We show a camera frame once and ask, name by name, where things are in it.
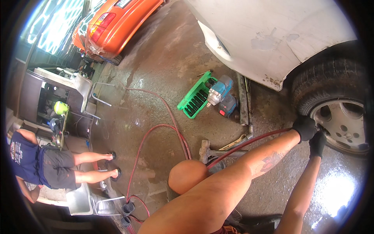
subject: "hammer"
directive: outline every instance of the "hammer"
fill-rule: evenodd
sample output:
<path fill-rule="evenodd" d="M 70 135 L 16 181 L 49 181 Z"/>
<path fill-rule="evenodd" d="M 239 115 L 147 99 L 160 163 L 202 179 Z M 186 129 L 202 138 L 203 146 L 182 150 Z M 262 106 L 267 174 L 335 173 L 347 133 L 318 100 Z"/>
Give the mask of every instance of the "hammer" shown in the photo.
<path fill-rule="evenodd" d="M 211 156 L 213 156 L 215 158 L 220 157 L 227 152 L 228 151 L 226 151 L 226 150 L 211 150 L 210 149 L 210 141 L 202 140 L 201 141 L 201 148 L 199 150 L 200 162 L 203 162 L 204 164 L 207 164 L 209 157 L 211 157 Z M 230 154 L 228 157 L 239 158 L 247 152 L 248 152 L 247 150 L 235 151 L 232 154 Z"/>

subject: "forearm tattoo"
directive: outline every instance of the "forearm tattoo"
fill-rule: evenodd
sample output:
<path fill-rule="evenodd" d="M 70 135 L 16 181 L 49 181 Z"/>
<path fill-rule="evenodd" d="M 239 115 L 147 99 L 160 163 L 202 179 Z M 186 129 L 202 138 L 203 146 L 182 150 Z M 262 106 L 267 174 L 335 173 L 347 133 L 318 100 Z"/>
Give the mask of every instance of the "forearm tattoo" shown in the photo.
<path fill-rule="evenodd" d="M 262 161 L 265 162 L 265 164 L 261 168 L 261 172 L 268 172 L 270 169 L 272 169 L 279 161 L 284 157 L 284 153 L 277 153 L 274 152 L 272 156 L 268 156 L 264 158 Z"/>

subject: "hubcap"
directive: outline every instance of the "hubcap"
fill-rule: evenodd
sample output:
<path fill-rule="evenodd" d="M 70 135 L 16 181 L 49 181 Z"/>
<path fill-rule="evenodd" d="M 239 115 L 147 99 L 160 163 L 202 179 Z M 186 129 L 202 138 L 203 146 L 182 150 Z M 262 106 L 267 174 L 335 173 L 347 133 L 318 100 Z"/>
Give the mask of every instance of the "hubcap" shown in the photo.
<path fill-rule="evenodd" d="M 364 106 L 351 100 L 328 101 L 316 106 L 310 117 L 328 131 L 327 142 L 343 152 L 365 154 Z"/>

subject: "white plastic chair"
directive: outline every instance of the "white plastic chair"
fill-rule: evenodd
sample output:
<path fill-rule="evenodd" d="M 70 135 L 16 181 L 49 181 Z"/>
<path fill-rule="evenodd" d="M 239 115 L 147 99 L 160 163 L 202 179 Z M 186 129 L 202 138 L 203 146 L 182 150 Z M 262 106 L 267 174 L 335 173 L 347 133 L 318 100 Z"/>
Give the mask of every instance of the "white plastic chair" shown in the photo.
<path fill-rule="evenodd" d="M 114 216 L 121 215 L 114 205 L 113 200 L 122 197 L 104 198 L 92 194 L 87 183 L 82 183 L 81 187 L 66 193 L 66 200 L 70 215 L 101 215 Z"/>
<path fill-rule="evenodd" d="M 102 103 L 104 103 L 108 106 L 112 106 L 111 104 L 109 104 L 107 102 L 104 102 L 103 100 L 98 99 L 97 97 L 94 96 L 94 90 L 95 90 L 95 87 L 96 87 L 97 84 L 114 86 L 112 84 L 106 84 L 106 83 L 100 83 L 100 82 L 96 82 L 94 85 L 92 85 L 91 80 L 89 80 L 87 78 L 84 78 L 79 73 L 77 74 L 77 77 L 76 77 L 75 82 L 74 82 L 74 86 L 75 86 L 76 90 L 83 96 L 83 102 L 82 102 L 82 107 L 80 108 L 80 112 L 84 113 L 84 114 L 92 115 L 93 117 L 96 117 L 96 118 L 100 119 L 100 117 L 86 111 L 87 104 L 88 104 L 88 99 L 90 97 L 92 97 L 92 98 L 98 100 L 99 102 L 102 102 Z"/>

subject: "orange car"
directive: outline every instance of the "orange car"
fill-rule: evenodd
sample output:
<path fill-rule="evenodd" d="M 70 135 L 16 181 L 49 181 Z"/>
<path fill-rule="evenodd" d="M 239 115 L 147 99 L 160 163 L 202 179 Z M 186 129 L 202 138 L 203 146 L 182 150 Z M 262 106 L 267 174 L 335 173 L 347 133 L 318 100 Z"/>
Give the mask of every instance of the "orange car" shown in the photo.
<path fill-rule="evenodd" d="M 73 33 L 73 44 L 86 55 L 119 65 L 119 53 L 164 0 L 101 0 Z"/>

